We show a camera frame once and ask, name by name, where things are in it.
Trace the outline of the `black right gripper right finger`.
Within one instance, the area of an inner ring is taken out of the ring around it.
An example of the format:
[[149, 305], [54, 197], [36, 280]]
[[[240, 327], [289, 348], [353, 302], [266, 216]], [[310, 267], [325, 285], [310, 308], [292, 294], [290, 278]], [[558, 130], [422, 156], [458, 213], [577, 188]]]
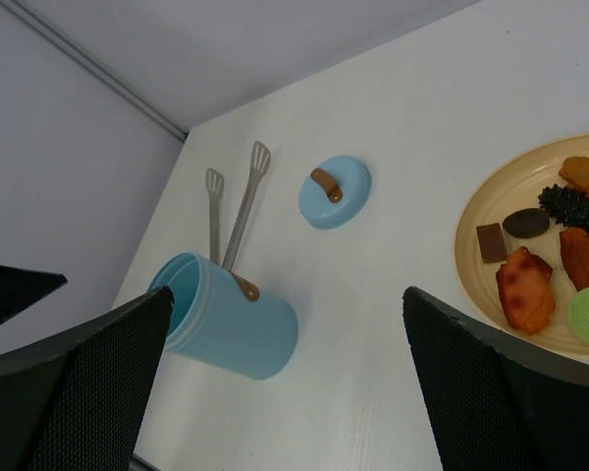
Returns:
[[589, 365], [487, 326], [426, 291], [403, 323], [446, 470], [589, 470]]

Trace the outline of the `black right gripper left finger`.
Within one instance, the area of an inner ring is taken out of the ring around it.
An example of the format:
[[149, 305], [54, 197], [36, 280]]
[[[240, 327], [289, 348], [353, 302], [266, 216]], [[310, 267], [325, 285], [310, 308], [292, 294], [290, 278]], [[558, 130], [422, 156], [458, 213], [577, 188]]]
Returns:
[[0, 470], [127, 470], [173, 312], [153, 289], [0, 355]]

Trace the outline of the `red orange grilled piece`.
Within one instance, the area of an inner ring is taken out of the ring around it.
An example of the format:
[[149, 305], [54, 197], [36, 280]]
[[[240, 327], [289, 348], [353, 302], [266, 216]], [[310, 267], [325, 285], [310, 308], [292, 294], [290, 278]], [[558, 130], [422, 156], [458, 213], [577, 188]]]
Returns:
[[499, 299], [509, 325], [532, 336], [551, 322], [556, 300], [551, 289], [552, 267], [521, 246], [496, 272]]

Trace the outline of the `light blue cylindrical container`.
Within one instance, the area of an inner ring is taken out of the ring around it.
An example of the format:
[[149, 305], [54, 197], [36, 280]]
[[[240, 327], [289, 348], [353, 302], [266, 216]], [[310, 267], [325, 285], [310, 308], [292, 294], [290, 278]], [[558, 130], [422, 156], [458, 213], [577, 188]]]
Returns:
[[253, 380], [291, 359], [298, 321], [285, 300], [194, 252], [163, 265], [148, 286], [161, 287], [174, 297], [166, 351]]

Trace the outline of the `metal serving tongs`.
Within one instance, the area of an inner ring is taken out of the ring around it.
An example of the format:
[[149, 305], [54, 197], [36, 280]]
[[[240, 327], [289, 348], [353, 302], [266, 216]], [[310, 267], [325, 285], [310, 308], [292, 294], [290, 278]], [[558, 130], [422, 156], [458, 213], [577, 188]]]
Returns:
[[[255, 141], [250, 158], [249, 176], [241, 199], [241, 207], [225, 251], [222, 267], [232, 271], [241, 246], [244, 229], [248, 221], [255, 194], [271, 163], [271, 151], [261, 141]], [[205, 185], [209, 198], [209, 246], [210, 260], [220, 261], [220, 200], [224, 191], [224, 177], [215, 169], [208, 168]]]

